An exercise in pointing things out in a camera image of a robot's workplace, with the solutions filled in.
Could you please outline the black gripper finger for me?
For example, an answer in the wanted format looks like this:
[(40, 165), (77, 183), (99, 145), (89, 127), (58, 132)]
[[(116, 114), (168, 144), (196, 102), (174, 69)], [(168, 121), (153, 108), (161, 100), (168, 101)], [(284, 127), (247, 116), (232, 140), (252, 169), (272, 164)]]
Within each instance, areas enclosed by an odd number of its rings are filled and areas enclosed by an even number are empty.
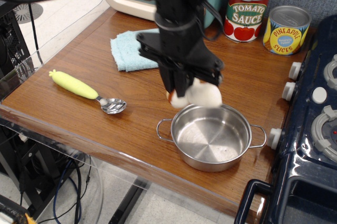
[(195, 75), (192, 72), (179, 70), (174, 73), (175, 91), (178, 97), (184, 97), (187, 89), (193, 84)]
[(159, 65), (159, 71), (165, 90), (169, 93), (171, 93), (173, 90), (177, 90), (175, 83), (175, 73), (177, 72), (176, 68)]

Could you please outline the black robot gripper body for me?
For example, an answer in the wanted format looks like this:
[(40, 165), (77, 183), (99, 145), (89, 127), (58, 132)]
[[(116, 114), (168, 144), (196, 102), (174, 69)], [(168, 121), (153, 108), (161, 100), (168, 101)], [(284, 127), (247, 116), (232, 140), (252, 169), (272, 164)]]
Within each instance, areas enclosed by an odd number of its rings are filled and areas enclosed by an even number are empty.
[(158, 65), (192, 72), (196, 78), (219, 85), (224, 63), (205, 45), (203, 27), (198, 16), (191, 14), (183, 22), (171, 22), (155, 14), (159, 33), (139, 33), (140, 55)]

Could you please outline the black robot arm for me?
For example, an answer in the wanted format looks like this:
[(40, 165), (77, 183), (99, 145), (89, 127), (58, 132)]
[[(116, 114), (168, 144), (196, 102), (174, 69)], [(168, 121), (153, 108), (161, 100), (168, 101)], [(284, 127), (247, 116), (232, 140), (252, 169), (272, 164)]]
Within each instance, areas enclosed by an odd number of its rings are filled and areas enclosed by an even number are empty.
[(136, 37), (140, 55), (158, 63), (165, 89), (183, 97), (195, 78), (218, 86), (224, 63), (205, 45), (204, 10), (219, 21), (218, 11), (207, 0), (155, 0), (158, 33)]

